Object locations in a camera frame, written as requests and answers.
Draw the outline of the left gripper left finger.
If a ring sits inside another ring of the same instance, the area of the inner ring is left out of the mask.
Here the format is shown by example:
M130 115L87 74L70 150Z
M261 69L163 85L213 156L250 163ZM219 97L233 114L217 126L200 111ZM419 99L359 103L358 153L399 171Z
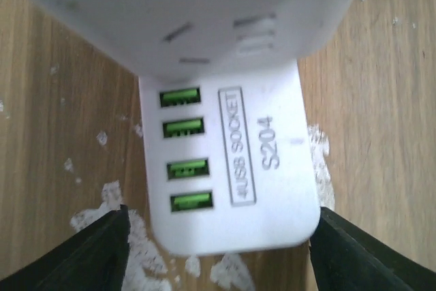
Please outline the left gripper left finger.
M2 290L120 290L129 257L128 207L106 213L1 280Z

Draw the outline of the white cube adapter plug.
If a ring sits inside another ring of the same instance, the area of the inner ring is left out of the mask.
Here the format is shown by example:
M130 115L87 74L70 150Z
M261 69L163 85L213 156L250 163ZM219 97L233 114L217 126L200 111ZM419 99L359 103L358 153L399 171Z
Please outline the white cube adapter plug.
M352 0L33 0L137 75L281 67L320 49Z

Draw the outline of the white power strip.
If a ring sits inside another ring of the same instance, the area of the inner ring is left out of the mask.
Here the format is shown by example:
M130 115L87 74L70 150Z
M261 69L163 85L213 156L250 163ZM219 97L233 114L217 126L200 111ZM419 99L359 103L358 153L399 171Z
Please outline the white power strip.
M293 247L320 220L295 61L139 80L150 221L179 256Z

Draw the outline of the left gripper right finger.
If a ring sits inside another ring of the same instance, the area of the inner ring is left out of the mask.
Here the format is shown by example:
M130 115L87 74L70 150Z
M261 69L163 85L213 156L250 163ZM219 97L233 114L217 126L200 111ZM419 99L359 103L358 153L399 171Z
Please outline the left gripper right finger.
M426 268L327 207L310 238L319 290L425 290Z

